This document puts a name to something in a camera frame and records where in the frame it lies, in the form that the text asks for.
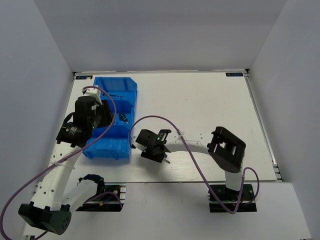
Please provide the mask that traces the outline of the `dark red hex key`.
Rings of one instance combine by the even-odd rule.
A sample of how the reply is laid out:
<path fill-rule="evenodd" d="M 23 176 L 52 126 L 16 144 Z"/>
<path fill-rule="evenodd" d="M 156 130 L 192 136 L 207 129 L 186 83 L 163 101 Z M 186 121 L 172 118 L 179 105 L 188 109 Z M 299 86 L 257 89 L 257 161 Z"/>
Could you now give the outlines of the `dark red hex key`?
<path fill-rule="evenodd" d="M 107 90 L 106 90 L 106 93 L 112 98 L 123 98 L 124 97 L 123 95 L 113 94 L 112 92 L 107 91 Z"/>

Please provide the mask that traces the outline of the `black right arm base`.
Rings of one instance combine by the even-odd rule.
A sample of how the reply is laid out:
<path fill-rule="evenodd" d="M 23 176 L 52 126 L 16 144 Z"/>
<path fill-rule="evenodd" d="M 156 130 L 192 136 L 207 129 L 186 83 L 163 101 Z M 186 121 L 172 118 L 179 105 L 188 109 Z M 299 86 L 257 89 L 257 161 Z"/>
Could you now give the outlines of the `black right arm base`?
<path fill-rule="evenodd" d="M 236 208 L 239 193 L 234 190 L 228 190 L 223 184 L 212 184 L 210 187 L 214 190 L 217 197 L 230 210 L 234 211 Z M 212 193 L 209 194 L 209 212 L 210 213 L 227 213 L 222 206 L 215 200 Z M 254 189 L 251 184 L 244 184 L 238 213 L 253 213 L 257 212 L 256 202 L 254 200 Z"/>

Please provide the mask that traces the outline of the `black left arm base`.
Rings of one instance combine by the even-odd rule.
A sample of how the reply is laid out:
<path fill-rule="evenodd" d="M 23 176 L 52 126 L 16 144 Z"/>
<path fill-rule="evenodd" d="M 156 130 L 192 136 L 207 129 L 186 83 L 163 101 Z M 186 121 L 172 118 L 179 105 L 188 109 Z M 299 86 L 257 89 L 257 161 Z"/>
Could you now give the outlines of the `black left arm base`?
<path fill-rule="evenodd" d="M 106 183 L 101 196 L 84 203 L 77 212 L 120 212 L 125 204 L 126 184 Z"/>

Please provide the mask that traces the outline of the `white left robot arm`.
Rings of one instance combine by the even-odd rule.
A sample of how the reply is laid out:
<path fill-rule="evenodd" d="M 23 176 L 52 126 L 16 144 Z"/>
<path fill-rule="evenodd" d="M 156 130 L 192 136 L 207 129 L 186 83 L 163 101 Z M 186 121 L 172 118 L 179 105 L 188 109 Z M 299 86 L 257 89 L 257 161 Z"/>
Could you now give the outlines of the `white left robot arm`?
<path fill-rule="evenodd" d="M 70 175 L 82 152 L 89 147 L 92 133 L 97 128 L 109 130 L 115 122 L 109 101 L 97 93 L 80 96 L 56 137 L 56 149 L 61 159 L 52 159 L 43 173 L 43 180 L 30 202 L 18 209 L 19 216 L 31 227 L 62 235 L 68 228 L 72 214 L 92 198 L 105 196 L 104 178 L 87 174 L 78 185 L 65 193 Z"/>

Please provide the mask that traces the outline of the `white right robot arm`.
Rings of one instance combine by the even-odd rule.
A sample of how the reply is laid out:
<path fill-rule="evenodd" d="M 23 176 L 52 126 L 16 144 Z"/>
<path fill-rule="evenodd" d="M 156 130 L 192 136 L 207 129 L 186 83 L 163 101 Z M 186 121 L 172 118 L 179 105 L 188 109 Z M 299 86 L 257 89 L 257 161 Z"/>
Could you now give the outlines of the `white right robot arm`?
<path fill-rule="evenodd" d="M 142 129 L 131 140 L 131 147 L 141 151 L 140 156 L 162 163 L 168 154 L 187 152 L 209 155 L 225 173 L 226 195 L 236 200 L 244 193 L 242 186 L 243 159 L 246 144 L 229 130 L 217 126 L 209 134 L 201 133 L 196 139 L 184 139 L 169 129 L 154 133 Z"/>

